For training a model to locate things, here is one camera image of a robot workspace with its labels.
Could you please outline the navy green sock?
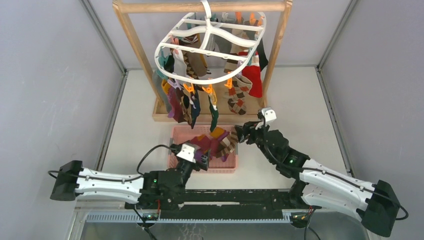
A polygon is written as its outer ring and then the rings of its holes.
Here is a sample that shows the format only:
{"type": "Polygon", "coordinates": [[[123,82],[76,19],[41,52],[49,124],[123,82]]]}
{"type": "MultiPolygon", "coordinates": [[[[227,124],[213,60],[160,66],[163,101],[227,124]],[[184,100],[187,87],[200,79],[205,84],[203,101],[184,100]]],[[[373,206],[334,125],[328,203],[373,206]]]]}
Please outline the navy green sock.
{"type": "Polygon", "coordinates": [[[200,99],[198,90],[194,88],[194,91],[190,92],[189,97],[189,103],[190,103],[190,116],[191,116],[191,123],[190,127],[193,129],[196,125],[197,119],[201,112],[201,106],[200,106],[200,99]]]}

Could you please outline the pink perforated plastic basket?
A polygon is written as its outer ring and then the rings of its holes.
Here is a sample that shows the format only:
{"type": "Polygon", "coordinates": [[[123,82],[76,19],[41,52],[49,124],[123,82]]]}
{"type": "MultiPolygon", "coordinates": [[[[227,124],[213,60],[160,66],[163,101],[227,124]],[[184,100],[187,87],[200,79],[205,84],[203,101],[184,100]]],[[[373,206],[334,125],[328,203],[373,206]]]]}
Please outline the pink perforated plastic basket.
{"type": "MultiPolygon", "coordinates": [[[[209,125],[196,125],[193,129],[189,125],[176,125],[171,131],[170,144],[181,144],[193,139],[194,137],[206,135],[210,136],[209,125]]],[[[238,167],[237,148],[228,155],[226,161],[221,158],[213,157],[209,162],[207,171],[201,170],[198,173],[208,174],[232,174],[238,167]]]]}

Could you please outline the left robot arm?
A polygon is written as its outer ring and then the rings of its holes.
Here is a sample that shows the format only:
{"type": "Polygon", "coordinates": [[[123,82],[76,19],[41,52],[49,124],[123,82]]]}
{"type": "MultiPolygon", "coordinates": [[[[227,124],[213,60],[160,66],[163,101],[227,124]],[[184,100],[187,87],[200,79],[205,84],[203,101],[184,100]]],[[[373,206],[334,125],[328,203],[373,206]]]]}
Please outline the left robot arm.
{"type": "Polygon", "coordinates": [[[139,161],[136,174],[114,174],[83,167],[80,160],[72,160],[59,170],[47,173],[54,178],[50,199],[55,201],[116,200],[131,205],[140,204],[143,208],[153,207],[156,200],[173,199],[185,192],[192,172],[207,171],[210,150],[201,150],[191,143],[165,145],[176,157],[177,165],[166,170],[141,172],[140,167],[156,149],[151,148],[139,161]]]}

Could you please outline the maroon purple striped sock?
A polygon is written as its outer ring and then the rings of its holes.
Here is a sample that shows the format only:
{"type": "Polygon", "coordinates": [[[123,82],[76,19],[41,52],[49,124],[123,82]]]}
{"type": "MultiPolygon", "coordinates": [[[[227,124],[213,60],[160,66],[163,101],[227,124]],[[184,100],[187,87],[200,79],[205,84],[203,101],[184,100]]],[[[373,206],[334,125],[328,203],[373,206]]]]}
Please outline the maroon purple striped sock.
{"type": "Polygon", "coordinates": [[[216,127],[213,132],[209,134],[202,134],[199,136],[195,136],[189,143],[195,145],[197,149],[201,149],[203,151],[211,150],[211,157],[215,157],[215,152],[218,147],[218,138],[224,133],[225,130],[221,127],[216,127]]]}

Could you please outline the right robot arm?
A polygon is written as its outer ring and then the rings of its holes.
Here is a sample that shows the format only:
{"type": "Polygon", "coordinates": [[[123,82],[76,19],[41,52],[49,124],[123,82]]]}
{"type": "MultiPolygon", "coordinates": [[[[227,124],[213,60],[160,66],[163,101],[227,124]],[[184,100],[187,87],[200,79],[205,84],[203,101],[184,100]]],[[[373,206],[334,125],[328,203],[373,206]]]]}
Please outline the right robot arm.
{"type": "Polygon", "coordinates": [[[279,130],[259,121],[235,125],[239,143],[256,145],[284,177],[294,179],[289,203],[331,209],[358,220],[368,231],[389,238],[396,221],[409,217],[393,187],[386,181],[360,180],[332,170],[290,147],[279,130]]]}

